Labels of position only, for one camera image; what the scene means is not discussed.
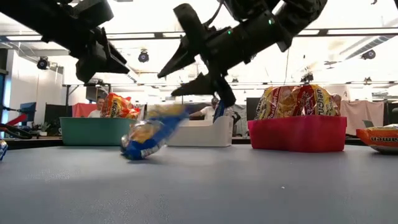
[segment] pink curtain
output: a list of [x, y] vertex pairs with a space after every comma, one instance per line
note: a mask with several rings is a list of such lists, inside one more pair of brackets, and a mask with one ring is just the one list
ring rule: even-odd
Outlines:
[[97, 109], [96, 104], [77, 103], [72, 106], [72, 116], [74, 118], [80, 118], [82, 116], [87, 118], [88, 115], [95, 109]]
[[347, 117], [346, 134], [356, 135], [356, 129], [365, 128], [364, 120], [372, 121], [375, 126], [383, 126], [383, 102], [342, 101], [340, 112], [342, 116]]

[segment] person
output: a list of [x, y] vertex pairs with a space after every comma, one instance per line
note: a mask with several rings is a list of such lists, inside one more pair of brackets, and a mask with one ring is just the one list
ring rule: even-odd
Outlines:
[[337, 110], [340, 113], [340, 106], [341, 106], [341, 96], [339, 94], [333, 94], [333, 101], [336, 103], [337, 105]]
[[101, 109], [104, 105], [105, 100], [102, 99], [100, 96], [97, 98], [97, 109], [93, 110], [88, 117], [89, 118], [100, 118], [101, 117]]
[[211, 99], [211, 106], [206, 106], [202, 110], [190, 114], [189, 117], [195, 118], [195, 117], [205, 116], [206, 121], [212, 121], [217, 103], [218, 103], [218, 99], [213, 98], [213, 99]]

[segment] chip bag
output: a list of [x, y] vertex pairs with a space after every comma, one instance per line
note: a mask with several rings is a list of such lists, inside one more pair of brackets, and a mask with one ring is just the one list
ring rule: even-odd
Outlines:
[[232, 107], [226, 108], [224, 101], [220, 100], [215, 109], [213, 123], [216, 122], [217, 118], [219, 118], [220, 116], [232, 117], [232, 115], [234, 115], [234, 111], [233, 111]]
[[377, 151], [398, 151], [398, 126], [357, 129], [356, 135]]
[[339, 109], [333, 97], [318, 85], [304, 85], [298, 90], [297, 105], [294, 114], [297, 116], [304, 108], [305, 115], [338, 116]]
[[123, 98], [115, 93], [110, 93], [105, 98], [101, 109], [101, 117], [137, 119], [139, 108], [134, 107], [130, 100], [131, 97]]
[[269, 87], [260, 98], [254, 119], [301, 115], [338, 116], [333, 97], [318, 85]]
[[286, 118], [293, 116], [299, 86], [269, 87], [264, 90], [254, 119]]
[[128, 159], [139, 160], [165, 145], [181, 121], [189, 117], [183, 105], [155, 106], [147, 118], [131, 127], [122, 137], [121, 152]]
[[0, 140], [0, 161], [4, 158], [6, 155], [8, 149], [8, 144], [5, 140]]

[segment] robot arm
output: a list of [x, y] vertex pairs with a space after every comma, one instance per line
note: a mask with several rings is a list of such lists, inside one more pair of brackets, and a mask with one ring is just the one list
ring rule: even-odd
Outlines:
[[106, 0], [12, 0], [0, 4], [0, 12], [56, 42], [79, 59], [76, 75], [88, 82], [96, 72], [128, 73], [126, 59], [106, 39], [98, 25], [113, 18]]
[[165, 65], [158, 77], [165, 77], [195, 62], [200, 55], [208, 68], [208, 74], [199, 76], [176, 89], [172, 95], [214, 95], [218, 93], [225, 105], [234, 105], [236, 99], [225, 76], [228, 70], [253, 55], [277, 43], [284, 52], [292, 44], [292, 38], [318, 18], [327, 0], [285, 0], [280, 10], [271, 11], [276, 0], [219, 0], [239, 25], [216, 30], [202, 24], [189, 4], [174, 9], [185, 37], [175, 55]]

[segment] white container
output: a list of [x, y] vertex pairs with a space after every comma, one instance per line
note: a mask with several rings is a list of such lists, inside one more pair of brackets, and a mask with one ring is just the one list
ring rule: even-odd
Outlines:
[[186, 121], [170, 138], [168, 146], [227, 147], [232, 144], [233, 119], [221, 116], [216, 122]]

